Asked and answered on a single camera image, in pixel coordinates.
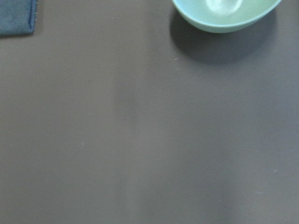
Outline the grey folded cloth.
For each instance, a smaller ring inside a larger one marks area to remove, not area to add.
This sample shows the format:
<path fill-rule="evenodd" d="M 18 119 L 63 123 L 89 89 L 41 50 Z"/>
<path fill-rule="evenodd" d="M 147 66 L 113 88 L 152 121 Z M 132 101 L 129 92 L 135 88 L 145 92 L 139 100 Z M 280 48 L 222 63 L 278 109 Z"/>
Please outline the grey folded cloth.
<path fill-rule="evenodd" d="M 34 32 L 36 0 L 1 0 L 0 35 L 28 35 Z"/>

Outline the mint green bowl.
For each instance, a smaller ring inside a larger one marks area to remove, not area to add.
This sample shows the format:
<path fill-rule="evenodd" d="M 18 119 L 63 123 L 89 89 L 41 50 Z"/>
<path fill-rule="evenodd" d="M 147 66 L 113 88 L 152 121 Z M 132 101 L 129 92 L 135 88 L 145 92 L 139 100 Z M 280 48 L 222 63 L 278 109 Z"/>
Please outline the mint green bowl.
<path fill-rule="evenodd" d="M 209 33 L 231 33 L 253 25 L 280 0 L 173 0 L 175 9 L 192 26 Z"/>

